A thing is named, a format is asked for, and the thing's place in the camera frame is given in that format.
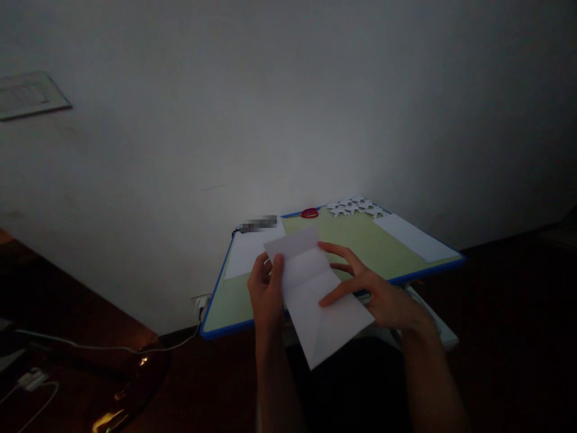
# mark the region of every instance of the power outlet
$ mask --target power outlet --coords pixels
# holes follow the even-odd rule
[[[210,295],[200,295],[200,296],[195,296],[193,298],[191,298],[192,300],[192,304],[194,305],[194,320],[195,323],[199,323],[200,321],[202,321],[204,315],[206,314],[206,310],[209,306],[209,301],[210,301]],[[200,309],[203,310],[203,314],[200,317],[200,321],[198,320],[198,314],[200,312]]]

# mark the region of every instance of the cable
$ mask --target cable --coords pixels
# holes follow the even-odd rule
[[[16,391],[19,387],[20,387],[20,385],[16,385],[14,388],[12,388],[12,389],[10,390],[10,392],[9,392],[8,394],[6,394],[2,400],[0,400],[0,404],[2,404],[2,403],[4,402],[4,400],[6,400],[8,397],[10,397],[10,395],[11,395],[14,391]]]
[[[199,317],[200,317],[200,314],[202,313],[202,311],[203,311],[203,309],[200,309],[200,311],[199,311],[199,313],[198,313],[198,316],[199,316]],[[189,341],[189,340],[192,340],[192,339],[197,335],[197,332],[198,332],[198,329],[199,329],[199,328],[200,328],[200,324],[198,324],[197,329],[195,329],[193,335],[191,335],[190,337],[188,337],[188,338],[187,338],[186,340],[184,340],[183,342],[177,344],[176,346],[172,346],[172,347],[169,347],[169,348],[162,348],[162,349],[160,349],[160,348],[159,348],[159,349],[149,349],[149,350],[147,350],[147,351],[142,351],[142,352],[141,352],[141,351],[136,351],[136,350],[131,349],[131,348],[128,348],[128,347],[123,347],[123,346],[113,346],[113,347],[83,346],[83,345],[80,345],[80,344],[75,343],[75,342],[73,342],[73,341],[62,339],[62,338],[60,338],[60,337],[54,337],[54,336],[50,336],[50,335],[46,335],[46,334],[35,333],[35,332],[32,332],[32,331],[27,331],[27,330],[16,330],[16,331],[14,331],[14,332],[17,332],[17,333],[20,333],[20,334],[28,334],[28,335],[32,335],[32,336],[34,336],[34,337],[40,337],[40,338],[45,338],[45,339],[49,339],[49,340],[54,340],[54,341],[61,342],[61,343],[66,343],[66,344],[68,344],[68,345],[70,345],[70,346],[74,346],[75,348],[78,348],[78,349],[89,349],[89,350],[124,350],[124,351],[130,352],[130,353],[135,354],[135,355],[144,355],[144,354],[152,353],[152,352],[167,352],[167,351],[170,351],[170,350],[172,350],[172,349],[176,349],[177,347],[181,347],[183,344],[185,344],[185,343],[186,343],[187,341]]]
[[[40,415],[40,413],[44,410],[44,408],[45,408],[46,406],[48,406],[48,403],[50,403],[50,402],[52,401],[52,399],[54,398],[54,396],[55,396],[56,393],[58,392],[58,388],[60,387],[60,386],[58,385],[58,382],[46,382],[45,384],[42,384],[41,386],[48,386],[48,385],[54,385],[54,392],[52,393],[52,395],[50,396],[50,398],[48,399],[48,401],[47,401],[46,403],[44,403],[44,406],[42,406],[42,407],[40,408],[40,410],[39,410],[38,412],[36,412],[36,415],[34,415],[32,418],[30,418],[30,420],[29,420],[26,424],[24,424],[24,427],[22,427],[20,430],[18,430],[18,433],[22,433],[22,431],[24,431],[24,429],[25,429],[26,427],[28,427],[28,425],[29,425],[32,421],[34,421],[38,415]]]

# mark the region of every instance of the left hand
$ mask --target left hand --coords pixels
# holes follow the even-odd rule
[[[284,259],[277,254],[273,265],[268,258],[266,252],[259,255],[248,278],[257,343],[269,343],[281,337],[284,329],[281,287]]]

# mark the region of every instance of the right hand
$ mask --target right hand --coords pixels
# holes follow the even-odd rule
[[[362,263],[349,248],[341,245],[319,242],[321,250],[336,254],[349,263],[331,263],[331,268],[348,272],[353,276],[340,283],[331,293],[319,301],[321,307],[327,307],[345,295],[365,289],[371,293],[367,306],[374,317],[374,324],[381,328],[398,330],[415,330],[423,324],[430,325],[427,311],[407,295],[394,287]]]

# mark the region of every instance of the plug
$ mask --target plug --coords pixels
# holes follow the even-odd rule
[[[30,371],[24,374],[20,379],[18,379],[18,385],[24,388],[26,391],[34,391],[40,385],[42,385],[48,379],[48,375],[40,370],[38,367],[30,369]]]

